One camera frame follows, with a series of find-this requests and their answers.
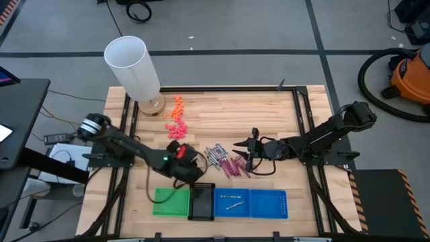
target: wooden table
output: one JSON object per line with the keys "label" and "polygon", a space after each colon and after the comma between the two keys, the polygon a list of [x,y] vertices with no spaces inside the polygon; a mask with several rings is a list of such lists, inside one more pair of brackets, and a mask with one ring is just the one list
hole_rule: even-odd
{"label": "wooden table", "polygon": [[[310,85],[307,88],[315,126],[318,126],[332,115],[327,93],[323,85]],[[188,125],[188,134],[180,142],[189,143],[201,152],[205,147],[213,147],[215,142],[220,142],[227,151],[230,151],[233,143],[251,136],[252,127],[257,127],[261,136],[283,138],[299,135],[291,92],[169,92],[165,93],[165,113],[173,109],[174,95],[183,97],[185,103],[183,120]],[[125,91],[122,87],[111,87],[107,96],[104,112],[111,117],[114,125],[119,126]],[[302,99],[300,103],[304,112]],[[133,108],[132,102],[130,104],[129,114]],[[126,134],[129,133],[130,119],[131,115],[128,116]],[[170,142],[165,124],[173,124],[173,120],[164,119],[162,115],[148,117],[139,113],[136,135],[152,148],[165,149]],[[251,179],[245,176],[227,179],[222,171],[211,167],[199,182],[212,182],[217,188],[285,190],[288,195],[287,220],[216,217],[214,222],[196,222],[188,221],[186,218],[152,215],[153,204],[145,195],[147,166],[143,160],[136,159],[128,179],[121,238],[152,238],[156,232],[161,232],[163,237],[271,237],[273,231],[279,231],[281,236],[317,235],[305,166],[294,159],[277,162],[276,167],[274,175],[253,176]],[[269,172],[272,169],[272,163],[264,161],[259,167],[259,172]],[[333,204],[349,224],[360,231],[347,173],[333,166],[326,166],[325,169]],[[104,207],[110,175],[111,169],[103,168],[87,186],[77,234],[86,231]],[[155,188],[168,188],[172,183],[172,179],[151,172],[150,194],[153,196]],[[320,204],[325,231],[329,231],[327,214],[322,202]],[[115,215],[116,208],[111,213],[110,233],[113,232]]]}

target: desk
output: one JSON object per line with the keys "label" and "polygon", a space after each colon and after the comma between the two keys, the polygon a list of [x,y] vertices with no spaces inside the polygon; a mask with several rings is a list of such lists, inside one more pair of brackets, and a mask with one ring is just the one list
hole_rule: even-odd
{"label": "desk", "polygon": [[7,206],[8,215],[0,225],[0,241],[5,237],[31,167],[85,183],[87,171],[71,167],[25,148],[38,112],[42,107],[50,81],[22,79],[21,83],[0,87],[0,124],[12,134],[0,143],[0,208]]}
{"label": "desk", "polygon": [[[27,143],[40,107],[48,91],[47,79],[22,79],[20,84],[0,87],[0,124],[12,129],[13,133],[0,144],[0,158],[8,157],[15,165]],[[30,167],[0,169],[0,208],[21,196]],[[17,204],[9,206],[5,226],[1,228],[0,241],[5,237]]]}
{"label": "desk", "polygon": [[[327,93],[322,85],[307,86],[307,89],[317,126],[332,115]],[[215,142],[221,143],[230,151],[233,143],[251,136],[252,127],[257,127],[261,136],[273,138],[300,134],[291,92],[180,92],[180,87],[177,90],[176,93],[164,93],[165,113],[169,113],[175,105],[173,96],[182,95],[185,104],[182,119],[188,125],[188,134],[180,142],[189,143],[199,151],[203,151],[204,147],[213,147]],[[122,87],[111,87],[107,96],[104,113],[112,119],[113,125],[119,126],[125,91]],[[131,113],[132,103],[129,108],[128,113]],[[130,124],[129,116],[126,134]],[[148,117],[139,113],[136,135],[152,148],[165,149],[170,142],[165,124],[173,124],[173,120],[164,119],[162,115]],[[156,232],[161,232],[163,237],[271,237],[274,231],[279,231],[281,236],[317,235],[305,166],[296,159],[277,162],[276,165],[277,172],[274,175],[253,176],[251,179],[245,176],[227,179],[223,172],[211,167],[199,182],[212,182],[217,188],[283,189],[288,195],[288,220],[216,217],[214,222],[196,222],[188,221],[186,218],[152,215],[153,205],[145,196],[147,167],[143,160],[136,159],[128,178],[120,237],[152,238]],[[259,167],[259,172],[265,173],[272,169],[271,162],[264,161]],[[104,207],[110,174],[110,168],[103,168],[87,186],[77,234],[86,231]],[[326,166],[326,175],[333,204],[352,227],[361,230],[347,173],[337,167]],[[172,179],[152,172],[149,192],[153,195],[155,188],[171,187],[172,183]],[[320,204],[325,230],[328,231],[327,215],[322,203]],[[109,233],[113,233],[115,211],[114,208],[111,213]]]}

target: orange shop vacuum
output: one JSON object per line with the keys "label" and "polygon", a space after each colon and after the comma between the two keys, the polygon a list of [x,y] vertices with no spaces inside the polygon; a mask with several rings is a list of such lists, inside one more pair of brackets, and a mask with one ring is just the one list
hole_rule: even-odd
{"label": "orange shop vacuum", "polygon": [[[427,116],[420,116],[403,112],[385,104],[373,96],[366,84],[364,76],[369,66],[379,58],[386,55],[391,57],[388,66],[393,71],[391,86],[381,91],[382,97],[389,99],[403,97],[423,105]],[[426,44],[418,51],[404,48],[389,48],[371,56],[361,67],[358,73],[358,86],[364,97],[380,109],[414,122],[430,122],[430,44]]]}

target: concrete floor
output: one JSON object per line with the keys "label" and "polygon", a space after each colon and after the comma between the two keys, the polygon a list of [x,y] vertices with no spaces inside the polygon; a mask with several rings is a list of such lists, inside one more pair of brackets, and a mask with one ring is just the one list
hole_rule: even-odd
{"label": "concrete floor", "polygon": [[[391,6],[398,2],[391,0]],[[96,5],[95,1],[88,0],[21,0],[20,4],[21,11],[7,37],[4,41],[0,38],[2,67],[21,78],[48,78],[52,81],[51,90],[80,97],[104,99],[109,86],[119,85],[103,57],[88,57],[90,53],[82,53],[101,52],[120,36],[106,4]],[[163,85],[278,84],[286,78],[286,84],[291,85],[326,85],[336,109],[338,104],[364,101],[357,86],[357,74],[369,56],[341,52],[326,57],[323,50],[380,50],[399,45],[417,48],[409,44],[404,34],[387,27],[386,0],[164,0],[149,5],[153,18],[139,25],[127,18],[124,6],[110,1],[123,35],[142,38],[149,50],[172,50],[165,52],[170,56],[153,56]],[[392,22],[401,26],[395,15]],[[191,47],[194,50],[249,51],[225,55],[175,52]],[[289,51],[273,54],[270,50]],[[69,55],[73,57],[52,57],[54,52],[73,52]],[[17,53],[29,58],[11,58]],[[43,57],[34,58],[34,53]],[[375,93],[385,86],[387,74],[384,60],[369,70],[366,77]],[[86,102],[53,93],[48,94],[44,105],[57,116],[75,122],[89,112],[103,111],[101,102]],[[394,105],[419,112],[407,102],[394,102]],[[357,168],[405,170],[423,218],[430,223],[430,207],[426,206],[430,204],[426,186],[430,183],[427,175],[430,173],[427,162],[430,149],[426,142],[430,128],[426,124],[395,118],[374,106],[371,108],[378,115],[377,124],[369,131],[349,135],[352,149],[361,152],[355,160]],[[38,117],[33,129],[38,136],[72,131],[68,124],[43,116]],[[46,150],[43,143],[32,136],[27,147],[43,153]],[[67,201],[43,201],[36,207],[32,220],[46,222],[70,205]],[[74,208],[24,241],[72,237],[79,210]],[[17,223],[15,219],[6,241],[27,233],[16,229]]]}

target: metal rod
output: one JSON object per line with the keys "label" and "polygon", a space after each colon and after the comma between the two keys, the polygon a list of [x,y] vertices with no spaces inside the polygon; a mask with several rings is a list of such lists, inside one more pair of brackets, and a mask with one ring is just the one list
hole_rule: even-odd
{"label": "metal rod", "polygon": [[[304,100],[304,107],[306,109],[306,115],[308,116],[309,128],[312,130],[313,128],[315,128],[315,123],[312,115],[312,109],[310,108],[309,96],[303,95],[303,100]],[[331,200],[329,186],[327,184],[327,178],[324,170],[324,163],[318,166],[318,174],[320,175],[321,186],[323,188],[322,190],[327,195],[327,198]],[[337,233],[335,218],[333,217],[332,213],[327,207],[326,207],[326,211],[327,211],[327,216],[329,218],[330,232]]]}
{"label": "metal rod", "polygon": [[[226,87],[161,87],[160,92],[181,91],[277,91],[278,86],[226,86]],[[296,87],[282,87],[281,91],[295,91]]]}
{"label": "metal rod", "polygon": [[[130,96],[126,93],[126,99],[124,100],[124,107],[122,108],[122,115],[121,115],[121,123],[120,123],[120,131],[124,132],[126,129],[127,124],[127,115],[128,115],[128,106],[130,104]],[[114,167],[112,168],[112,172],[110,175],[110,181],[109,181],[109,189],[107,190],[107,201],[109,201],[112,198],[112,195],[115,190],[116,185],[116,178],[118,176],[118,168]],[[103,224],[101,225],[101,235],[107,235],[107,231],[109,229],[109,223],[110,223],[110,212],[106,216],[107,218],[103,221]]]}
{"label": "metal rod", "polygon": [[[139,111],[138,102],[135,101],[134,107],[133,107],[132,124],[130,127],[130,137],[132,137],[132,138],[134,137],[134,133],[136,132],[138,111]],[[121,231],[122,215],[124,212],[124,205],[125,205],[125,201],[126,201],[127,182],[128,182],[128,173],[129,172],[130,172],[129,167],[125,167],[122,170],[122,176],[125,179],[126,185],[125,185],[124,191],[122,191],[122,193],[121,193],[120,201],[118,202],[118,212],[116,214],[116,220],[115,220],[115,231],[114,231],[115,235],[119,235],[120,231]]]}
{"label": "metal rod", "polygon": [[[298,129],[300,131],[300,134],[303,135],[305,133],[305,129],[303,125],[302,110],[300,109],[300,102],[298,100],[297,92],[298,92],[297,90],[293,90],[292,93],[293,93],[294,107],[296,109]],[[311,165],[307,165],[306,170],[308,172],[308,179],[309,179],[309,186],[310,186],[310,183],[311,183],[310,177],[315,176],[315,174]],[[310,195],[312,196],[312,205],[314,206],[316,227],[318,229],[318,234],[320,235],[324,232],[323,218],[321,216],[321,209],[318,201],[318,196],[316,192],[312,189],[312,187],[310,187]]]}

